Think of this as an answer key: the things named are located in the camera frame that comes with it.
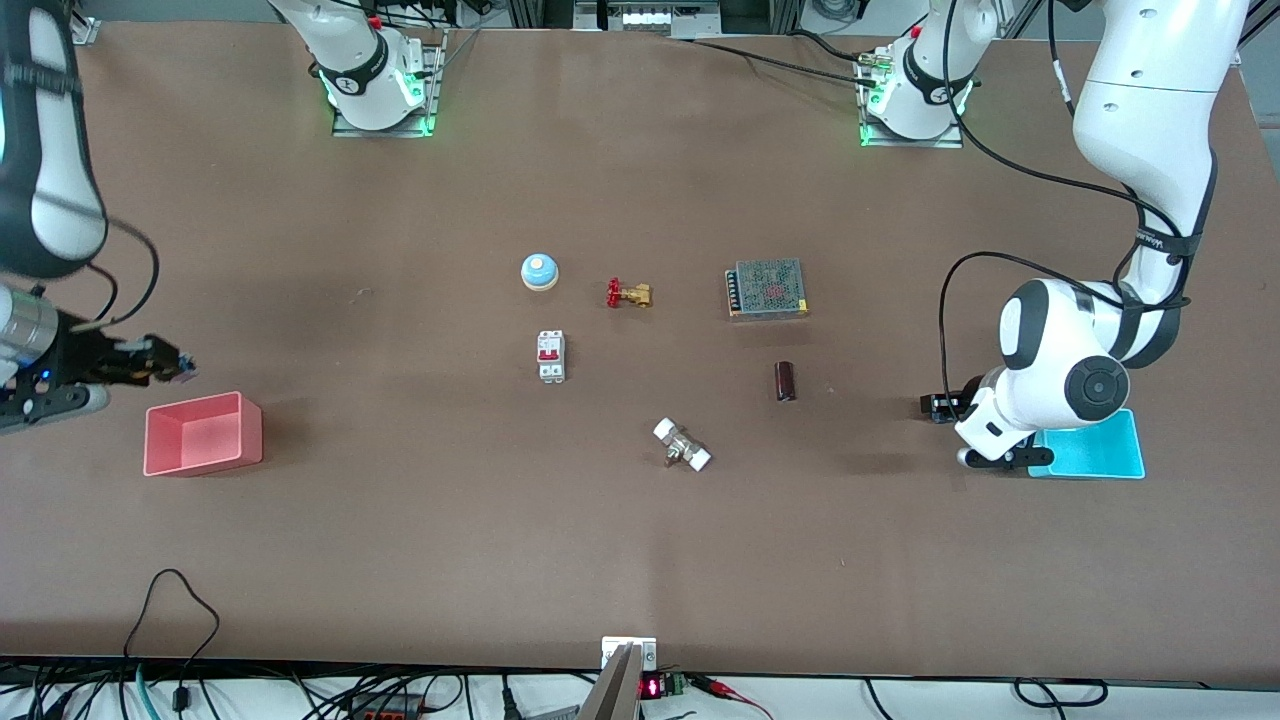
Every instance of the robotic arm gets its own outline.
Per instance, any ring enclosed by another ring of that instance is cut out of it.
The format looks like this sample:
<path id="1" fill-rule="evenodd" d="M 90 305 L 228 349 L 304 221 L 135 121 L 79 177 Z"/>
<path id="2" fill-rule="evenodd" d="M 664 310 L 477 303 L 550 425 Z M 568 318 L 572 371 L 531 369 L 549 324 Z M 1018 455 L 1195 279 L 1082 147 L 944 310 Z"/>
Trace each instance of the robotic arm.
<path id="1" fill-rule="evenodd" d="M 374 29 L 364 10 L 329 0 L 268 0 L 316 59 L 329 102 L 352 126 L 385 129 L 426 101 L 422 41 Z"/>
<path id="2" fill-rule="evenodd" d="M 947 88 L 942 81 L 942 47 L 951 4 L 951 0 L 931 0 L 918 37 L 904 35 L 888 47 L 876 50 L 877 56 L 890 63 L 887 70 L 872 76 L 879 86 L 870 94 L 867 111 L 901 137 L 929 140 L 951 127 L 947 92 L 955 94 L 956 106 L 963 111 L 978 60 L 996 37 L 998 23 L 992 0 L 959 0 L 946 42 L 951 74 Z"/>
<path id="3" fill-rule="evenodd" d="M 108 227 L 63 4 L 0 4 L 0 270 L 63 278 L 97 255 Z M 109 383 L 195 372 L 159 337 L 110 338 L 42 292 L 0 283 L 0 434 L 100 410 Z"/>
<path id="4" fill-rule="evenodd" d="M 1089 425 L 1124 406 L 1128 370 L 1155 363 L 1178 336 L 1213 195 L 1210 113 L 1247 0 L 1100 1 L 1107 26 L 1078 102 L 1075 142 L 1164 219 L 1140 213 L 1132 264 L 1117 283 L 1085 283 L 1114 304 L 1057 279 L 1030 281 L 1005 304 L 1004 365 L 977 383 L 956 425 L 992 461 L 1039 429 Z M 974 460 L 961 451 L 963 462 Z"/>

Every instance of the black cable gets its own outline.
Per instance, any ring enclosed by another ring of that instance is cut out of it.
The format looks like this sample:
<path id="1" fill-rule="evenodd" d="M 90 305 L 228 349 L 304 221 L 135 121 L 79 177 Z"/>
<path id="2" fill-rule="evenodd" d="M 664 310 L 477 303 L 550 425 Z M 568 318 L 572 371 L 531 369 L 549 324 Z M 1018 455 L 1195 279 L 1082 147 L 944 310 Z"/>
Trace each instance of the black cable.
<path id="1" fill-rule="evenodd" d="M 369 17 L 369 8 L 365 8 L 364 5 L 357 5 L 355 3 L 348 3 L 347 0 L 330 0 L 330 1 L 334 5 L 342 5 L 343 8 L 351 8 L 353 10 L 360 10 L 360 12 L 365 13 L 366 18 Z M 388 20 L 392 19 L 392 18 L 396 18 L 398 20 L 416 20 L 417 19 L 413 15 L 406 15 L 406 14 L 402 14 L 402 13 L 392 13 L 392 12 L 389 12 L 387 9 L 383 9 L 383 15 L 385 15 Z"/>
<path id="2" fill-rule="evenodd" d="M 1240 42 L 1239 42 L 1239 45 L 1236 45 L 1236 47 L 1244 45 L 1245 42 L 1253 40 L 1254 37 L 1257 37 L 1257 35 L 1260 32 L 1262 32 L 1262 29 L 1266 28 L 1267 24 L 1270 24 L 1272 19 L 1275 19 L 1275 17 L 1276 17 L 1277 13 L 1280 13 L 1280 6 L 1272 8 L 1271 12 L 1267 13 L 1267 17 L 1262 18 L 1262 22 L 1254 24 L 1253 28 L 1249 29 L 1249 32 L 1247 32 L 1244 35 L 1244 37 L 1240 38 Z"/>
<path id="3" fill-rule="evenodd" d="M 876 685 L 872 684 L 872 679 L 863 678 L 863 682 L 867 683 L 867 692 L 872 693 L 872 702 L 876 705 L 876 711 L 879 712 L 881 717 L 884 720 L 893 720 L 893 716 L 890 715 L 888 710 L 884 710 L 884 706 L 881 703 L 879 696 L 876 694 Z"/>
<path id="4" fill-rule="evenodd" d="M 906 33 L 909 33 L 909 32 L 911 32 L 913 29 L 915 29 L 915 26 L 918 26 L 918 24 L 923 23 L 923 22 L 925 20 L 925 18 L 928 18 L 928 17 L 929 17 L 929 14 L 928 14 L 928 13 L 924 13 L 923 15 L 920 15 L 920 19 L 915 20 L 915 22 L 914 22 L 914 23 L 911 23 L 911 24 L 910 24 L 910 26 L 909 26 L 909 27 L 908 27 L 906 29 L 904 29 L 902 32 L 900 32 L 900 33 L 899 33 L 899 37 L 902 37 L 902 36 L 905 36 Z"/>
<path id="5" fill-rule="evenodd" d="M 88 711 L 93 707 L 93 700 L 97 697 L 97 693 L 102 691 L 110 678 L 110 674 L 102 675 L 102 679 L 93 685 L 93 691 L 88 693 L 88 698 L 84 700 L 83 707 L 81 707 L 76 715 L 72 716 L 72 720 L 83 720 L 84 717 L 88 717 Z"/>
<path id="6" fill-rule="evenodd" d="M 969 260 L 974 260 L 977 258 L 995 258 L 997 260 L 1007 260 L 1010 263 L 1015 263 L 1018 265 L 1023 265 L 1025 268 L 1030 268 L 1030 269 L 1033 269 L 1033 270 L 1036 270 L 1038 273 L 1043 273 L 1043 274 L 1046 274 L 1046 275 L 1048 275 L 1048 277 L 1051 277 L 1053 279 L 1062 281 L 1066 284 L 1071 286 L 1075 291 L 1082 292 L 1084 295 L 1088 295 L 1089 297 L 1093 297 L 1094 300 L 1098 300 L 1101 302 L 1111 305 L 1112 307 L 1117 307 L 1117 309 L 1121 309 L 1121 310 L 1124 309 L 1124 304 L 1123 302 L 1120 302 L 1120 301 L 1117 301 L 1117 300 L 1115 300 L 1115 299 L 1112 299 L 1112 297 L 1110 297 L 1107 295 L 1103 295 L 1103 293 L 1093 290 L 1092 287 L 1082 283 L 1080 281 L 1076 281 L 1075 278 L 1064 275 L 1062 273 L 1059 273 L 1057 270 L 1053 270 L 1051 268 L 1046 268 L 1044 265 L 1041 265 L 1039 263 L 1034 263 L 1032 260 L 1027 260 L 1025 258 L 1019 258 L 1016 255 L 1010 255 L 1007 252 L 995 252 L 995 251 L 991 251 L 991 250 L 979 250 L 977 252 L 970 252 L 970 254 L 965 255 L 964 258 L 960 258 L 959 260 L 956 260 L 955 263 L 952 263 L 951 264 L 951 269 L 947 270 L 947 275 L 942 281 L 942 290 L 938 292 L 938 355 L 942 359 L 942 395 L 947 400 L 947 410 L 951 413 L 951 419 L 955 420 L 955 421 L 957 421 L 957 423 L 960 421 L 960 418 L 956 414 L 955 407 L 954 407 L 954 405 L 951 402 L 951 398 L 952 398 L 952 396 L 951 396 L 951 383 L 950 383 L 950 378 L 947 377 L 948 375 L 947 374 L 947 329 L 946 329 L 947 288 L 951 287 L 951 278 L 955 277 L 956 270 L 959 270 L 960 266 L 964 265 L 965 263 L 968 263 Z M 1185 278 L 1185 274 L 1187 273 L 1184 272 L 1181 274 L 1181 277 Z M 1181 295 L 1180 290 L 1175 290 L 1174 291 L 1174 297 L 1179 297 L 1180 295 Z M 1174 300 L 1174 301 L 1169 301 L 1169 302 L 1161 302 L 1158 305 L 1144 305 L 1143 306 L 1143 313 L 1146 313 L 1148 310 L 1172 310 L 1175 307 L 1183 307 L 1188 302 L 1190 302 L 1188 299 L 1179 297 L 1179 300 Z"/>
<path id="7" fill-rule="evenodd" d="M 1046 15 L 1046 22 L 1048 23 L 1048 56 L 1053 60 L 1053 74 L 1057 76 L 1057 82 L 1061 85 L 1062 102 L 1066 104 L 1066 111 L 1075 117 L 1075 100 L 1071 100 L 1071 91 L 1066 87 L 1066 76 L 1062 74 L 1062 60 L 1057 56 L 1057 33 L 1053 29 L 1053 5 L 1057 5 L 1057 0 L 1048 0 L 1048 10 Z"/>
<path id="8" fill-rule="evenodd" d="M 40 191 L 37 191 L 37 192 L 35 192 L 32 195 L 32 197 L 44 200 L 45 202 L 50 202 L 52 205 L 56 205 L 56 206 L 61 208 L 63 210 L 68 210 L 70 213 L 76 213 L 77 215 L 88 218 L 88 219 L 95 220 L 95 222 L 105 219 L 109 228 L 116 228 L 116 229 L 123 231 L 124 233 L 132 236 L 134 240 L 137 240 L 138 242 L 141 242 L 143 245 L 143 247 L 147 249 L 147 252 L 151 255 L 151 279 L 147 282 L 147 288 L 142 293 L 142 297 L 138 299 L 137 304 L 133 307 L 131 307 L 128 313 L 125 313 L 125 314 L 123 314 L 120 316 L 116 316 L 116 318 L 111 318 L 110 320 L 97 320 L 97 322 L 90 323 L 90 324 L 93 325 L 95 328 L 105 328 L 105 327 L 110 327 L 110 325 L 115 325 L 115 324 L 123 323 L 124 320 L 128 320 L 133 315 L 137 315 L 138 310 L 142 310 L 142 306 L 147 304 L 147 300 L 151 300 L 151 293 L 155 292 L 156 283 L 160 282 L 160 252 L 156 250 L 155 242 L 151 242 L 151 238 L 147 237 L 147 233 L 142 232 L 141 229 L 136 228 L 133 224 L 131 224 L 131 223 L 128 223 L 125 220 L 122 220 L 119 218 L 114 218 L 111 215 L 106 215 L 104 218 L 104 215 L 102 215 L 102 213 L 100 210 L 93 210 L 91 208 L 86 208 L 83 205 L 79 205 L 77 202 L 72 202 L 70 200 L 65 200 L 65 199 L 59 197 L 56 195 L 50 195 L 47 192 L 40 192 Z"/>
<path id="9" fill-rule="evenodd" d="M 1023 684 L 1024 683 L 1028 683 L 1028 684 L 1032 684 L 1032 685 L 1036 685 L 1037 688 L 1039 688 L 1039 691 L 1042 693 L 1044 693 L 1044 697 L 1048 698 L 1048 702 L 1036 701 L 1036 700 L 1032 700 L 1032 698 L 1027 697 L 1027 694 L 1023 693 Z M 1071 701 L 1059 700 L 1059 697 L 1056 694 L 1053 694 L 1053 691 L 1051 691 L 1050 687 L 1043 680 L 1038 680 L 1036 678 L 1015 678 L 1014 679 L 1014 694 L 1018 696 L 1018 700 L 1023 701 L 1023 703 L 1025 703 L 1025 705 L 1029 705 L 1032 707 L 1037 707 L 1039 710 L 1055 710 L 1055 711 L 1057 711 L 1059 720 L 1066 720 L 1066 708 L 1068 707 L 1073 707 L 1073 708 L 1097 707 L 1097 706 L 1102 705 L 1103 702 L 1106 702 L 1107 697 L 1110 697 L 1110 694 L 1111 694 L 1111 688 L 1110 688 L 1110 685 L 1107 685 L 1107 683 L 1105 680 L 1089 680 L 1085 684 L 1088 687 L 1098 688 L 1102 692 L 1098 693 L 1097 697 L 1089 698 L 1089 700 L 1071 700 Z"/>
<path id="10" fill-rule="evenodd" d="M 151 249 L 154 252 L 155 246 L 152 245 Z M 156 582 L 159 582 L 160 578 L 163 578 L 164 575 L 175 575 L 179 580 L 182 580 L 182 587 L 187 589 L 187 594 L 191 596 L 191 600 L 196 601 L 196 603 L 204 607 L 205 611 L 209 612 L 209 616 L 214 619 L 214 628 L 209 630 L 209 635 L 205 637 L 205 641 L 201 642 L 198 647 L 196 647 L 195 652 L 192 652 L 187 657 L 187 661 L 183 662 L 182 667 L 178 670 L 178 689 L 182 691 L 186 687 L 183 683 L 186 680 L 187 667 L 191 666 L 191 662 L 196 660 L 197 655 L 200 655 L 206 647 L 209 647 L 209 643 L 211 643 L 214 641 L 214 637 L 218 635 L 218 629 L 221 628 L 223 625 L 221 616 L 218 615 L 218 611 L 214 610 L 214 606 L 205 602 L 205 598 L 200 597 L 200 594 L 197 594 L 196 591 L 192 589 L 191 582 L 187 580 L 187 575 L 182 574 L 182 570 L 178 570 L 177 568 L 165 568 L 164 570 L 160 570 L 159 573 L 151 577 L 151 583 L 147 584 L 147 594 L 142 600 L 142 611 L 138 612 L 138 619 L 133 621 L 133 628 L 129 629 L 129 634 L 124 638 L 124 648 L 122 650 L 120 655 L 123 655 L 125 660 L 129 659 L 129 644 L 133 642 L 133 637 L 137 635 L 138 628 L 142 626 L 142 619 L 146 618 L 147 615 L 147 607 L 151 605 L 151 593 L 154 593 L 156 589 Z M 182 710 L 178 711 L 178 717 L 180 720 Z"/>
<path id="11" fill-rule="evenodd" d="M 124 680 L 127 678 L 124 669 L 125 669 L 125 664 L 122 662 L 120 664 L 119 680 L 116 683 L 116 696 L 119 697 L 119 701 L 120 701 L 120 717 L 123 720 L 129 720 L 129 708 L 124 706 Z"/>
<path id="12" fill-rule="evenodd" d="M 842 50 L 837 50 L 829 42 L 827 42 L 827 40 L 820 35 L 815 32 L 809 32 L 803 28 L 796 28 L 788 32 L 787 35 L 792 37 L 808 37 L 809 40 L 814 41 L 818 45 L 818 47 L 822 47 L 822 50 L 828 55 L 840 58 L 841 60 L 849 60 L 850 63 L 856 63 L 858 55 L 860 55 L 860 53 L 845 53 Z"/>
<path id="13" fill-rule="evenodd" d="M 214 720 L 223 720 L 218 714 L 218 707 L 214 706 L 214 698 L 209 694 L 209 688 L 205 687 L 205 676 L 197 675 L 196 680 L 200 683 L 200 694 L 205 696 L 205 705 L 209 706 L 209 714 L 214 716 Z"/>
<path id="14" fill-rule="evenodd" d="M 959 0 L 951 0 L 951 5 L 947 8 L 947 23 L 946 23 L 946 27 L 943 29 L 943 36 L 942 36 L 942 83 L 943 83 L 943 87 L 951 87 L 951 63 L 950 63 L 950 59 L 951 59 L 950 58 L 950 55 L 951 55 L 951 26 L 952 26 L 952 23 L 955 20 L 956 4 L 957 3 L 959 3 Z M 960 117 L 960 110 L 959 110 L 959 108 L 956 108 L 955 94 L 954 92 L 947 92 L 946 95 L 947 95 L 947 106 L 951 109 L 951 118 L 955 120 L 956 127 L 960 128 L 961 135 L 964 135 L 969 140 L 969 142 L 972 142 L 974 145 L 974 147 L 977 147 L 978 150 L 982 150 L 984 154 L 987 154 L 991 159 L 996 160 L 1001 165 L 1005 165 L 1006 168 L 1011 168 L 1011 169 L 1018 170 L 1020 173 L 1025 173 L 1028 176 L 1032 176 L 1033 178 L 1039 178 L 1039 179 L 1043 179 L 1043 181 L 1056 182 L 1059 184 L 1065 184 L 1065 186 L 1069 186 L 1069 187 L 1078 187 L 1080 190 L 1092 190 L 1093 192 L 1100 192 L 1102 195 L 1108 195 L 1111 197 L 1119 197 L 1120 200 L 1124 200 L 1126 202 L 1132 202 L 1132 204 L 1137 205 L 1138 208 L 1142 208 L 1143 210 L 1147 210 L 1152 215 L 1160 218 L 1161 222 L 1164 222 L 1169 227 L 1169 231 L 1170 231 L 1171 234 L 1174 234 L 1176 237 L 1181 237 L 1181 233 L 1178 231 L 1178 225 L 1175 225 L 1174 222 L 1169 219 L 1169 215 L 1166 215 L 1165 213 L 1162 213 L 1155 205 L 1151 205 L 1149 202 L 1142 200 L 1140 197 L 1126 195 L 1124 192 L 1120 192 L 1119 190 L 1111 190 L 1110 187 L 1103 187 L 1101 184 L 1094 184 L 1094 183 L 1091 183 L 1091 182 L 1083 182 L 1083 181 L 1071 179 L 1071 178 L 1064 178 L 1061 176 L 1043 173 L 1041 170 L 1033 170 L 1032 168 L 1028 168 L 1027 165 L 1021 165 L 1019 163 L 1015 163 L 1015 161 L 1005 158 L 1004 155 L 996 152 L 995 150 L 987 147 L 980 140 L 978 140 L 973 135 L 973 132 L 969 129 L 969 126 L 965 124 L 964 118 Z"/>
<path id="15" fill-rule="evenodd" d="M 768 63 L 771 65 L 777 65 L 780 68 L 786 68 L 788 70 L 795 70 L 797 73 L 808 73 L 812 76 L 838 79 L 841 82 L 851 82 L 854 85 L 861 85 L 865 87 L 874 87 L 876 83 L 870 78 L 856 78 L 854 76 L 842 76 L 840 73 L 829 73 L 827 70 L 819 70 L 817 68 L 806 68 L 804 65 L 796 65 L 774 58 L 765 58 L 764 55 L 756 55 L 755 53 L 748 53 L 746 50 L 739 50 L 737 47 L 727 47 L 724 45 L 716 45 L 714 42 L 699 42 L 696 40 L 682 40 L 681 42 L 687 42 L 698 47 L 713 47 L 723 53 L 730 53 L 732 55 L 739 55 L 740 58 L 746 58 L 749 60 L 759 60 L 762 63 Z"/>
<path id="16" fill-rule="evenodd" d="M 428 680 L 426 687 L 422 688 L 422 715 L 430 715 L 433 712 L 445 711 L 457 705 L 460 700 L 462 700 L 462 675 L 452 675 L 452 678 L 458 682 L 458 692 L 453 693 L 453 697 L 449 698 L 449 702 L 445 702 L 439 707 L 429 707 L 426 705 L 426 693 L 431 692 L 431 685 L 434 685 L 435 682 L 439 680 L 440 678 L 448 678 L 448 676 L 451 675 L 435 675 L 430 680 Z"/>
<path id="17" fill-rule="evenodd" d="M 106 299 L 106 305 L 102 305 L 102 309 L 99 310 L 97 315 L 93 318 L 93 320 L 97 322 L 105 318 L 106 314 L 111 311 L 111 306 L 115 305 L 115 299 L 119 297 L 120 295 L 120 283 L 115 281 L 115 275 L 104 270 L 102 268 L 99 268 L 93 263 L 87 263 L 84 266 L 88 268 L 90 272 L 102 275 L 102 278 L 111 286 L 111 295 Z"/>
<path id="18" fill-rule="evenodd" d="M 289 674 L 293 675 L 293 682 L 298 685 L 298 689 L 301 689 L 302 694 L 307 698 L 307 705 L 311 706 L 311 711 L 319 712 L 320 708 L 316 707 L 316 701 L 315 698 L 311 697 L 311 691 L 307 688 L 307 684 L 302 682 L 302 678 L 298 678 L 298 673 L 297 670 L 293 669 L 292 665 L 289 665 Z"/>
<path id="19" fill-rule="evenodd" d="M 471 708 L 471 678 L 462 675 L 462 694 L 467 696 L 467 720 L 476 720 L 475 710 Z"/>
<path id="20" fill-rule="evenodd" d="M 431 19 L 430 15 L 422 12 L 422 8 L 417 6 L 417 4 L 410 5 L 410 8 L 412 8 L 413 12 L 417 13 L 419 15 L 422 15 L 422 19 L 426 20 L 426 24 L 431 26 L 433 28 L 439 27 L 435 24 L 435 20 Z"/>
<path id="21" fill-rule="evenodd" d="M 142 297 L 138 299 L 138 301 L 133 305 L 133 307 L 129 307 L 129 310 L 123 315 L 118 315 L 115 318 L 111 318 L 110 320 L 106 320 L 102 327 L 116 325 L 137 315 L 138 310 L 142 310 L 142 306 L 146 305 L 148 300 L 151 300 L 151 293 L 155 292 L 156 283 L 160 282 L 160 252 L 156 250 L 156 243 L 151 242 L 151 238 L 147 237 L 145 232 L 142 232 L 141 229 L 133 227 L 132 224 L 124 220 L 108 217 L 106 222 L 110 227 L 119 228 L 125 233 L 131 234 L 134 240 L 141 242 L 147 249 L 147 252 L 151 255 L 151 279 L 147 281 L 146 291 L 142 292 Z"/>

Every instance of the table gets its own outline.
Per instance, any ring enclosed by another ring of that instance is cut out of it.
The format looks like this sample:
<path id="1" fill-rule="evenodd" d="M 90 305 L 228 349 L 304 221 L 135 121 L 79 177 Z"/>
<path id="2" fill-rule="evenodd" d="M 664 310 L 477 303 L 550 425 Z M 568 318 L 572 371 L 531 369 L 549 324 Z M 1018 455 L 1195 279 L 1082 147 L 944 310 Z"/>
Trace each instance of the table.
<path id="1" fill-rule="evenodd" d="M 1092 47 L 1064 51 L 1079 82 Z M 486 32 L 425 141 L 328 137 L 307 63 L 270 24 L 115 23 L 82 53 L 102 193 L 164 260 L 124 329 L 202 377 L 0 442 L 0 652 L 119 652 L 173 565 L 223 614 L 215 656 L 589 667 L 631 633 L 714 671 L 1280 679 L 1280 195 L 1235 72 L 1194 304 L 1133 377 L 1148 478 L 1089 483 L 965 471 L 915 398 L 957 256 L 1105 277 L 1123 202 L 973 149 L 860 149 L 847 86 L 646 35 Z M 1043 45 L 998 42 L 982 76 L 975 132 L 1103 179 Z M 561 264 L 548 293 L 520 283 L 532 251 Z M 730 324 L 723 270 L 780 256 L 812 316 Z M 141 288 L 127 238 L 101 261 Z M 654 306 L 605 309 L 613 275 Z M 1025 277 L 957 277 L 952 378 L 998 361 Z M 96 311 L 105 288 L 50 293 Z M 564 384 L 535 377 L 541 329 Z M 265 411 L 265 462 L 142 478 L 145 409 L 230 389 Z M 663 416 L 707 471 L 663 469 Z M 138 653 L 207 632 L 177 585 L 152 611 Z"/>

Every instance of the red digital display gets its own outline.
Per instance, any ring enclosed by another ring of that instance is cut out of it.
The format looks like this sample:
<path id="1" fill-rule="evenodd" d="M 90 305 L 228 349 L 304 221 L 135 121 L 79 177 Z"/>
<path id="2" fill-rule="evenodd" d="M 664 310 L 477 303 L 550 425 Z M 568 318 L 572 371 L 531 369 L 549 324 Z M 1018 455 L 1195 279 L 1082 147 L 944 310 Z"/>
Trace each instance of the red digital display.
<path id="1" fill-rule="evenodd" d="M 663 697 L 662 685 L 660 675 L 640 680 L 640 700 L 658 700 Z"/>

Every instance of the capacitor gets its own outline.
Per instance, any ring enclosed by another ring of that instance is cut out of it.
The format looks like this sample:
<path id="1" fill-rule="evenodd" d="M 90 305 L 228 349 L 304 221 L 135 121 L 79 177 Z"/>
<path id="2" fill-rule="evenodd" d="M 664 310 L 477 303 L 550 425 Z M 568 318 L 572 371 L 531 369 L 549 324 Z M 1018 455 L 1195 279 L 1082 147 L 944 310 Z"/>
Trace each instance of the capacitor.
<path id="1" fill-rule="evenodd" d="M 796 374 L 791 363 L 783 360 L 773 364 L 773 387 L 778 392 L 778 402 L 796 398 Z"/>

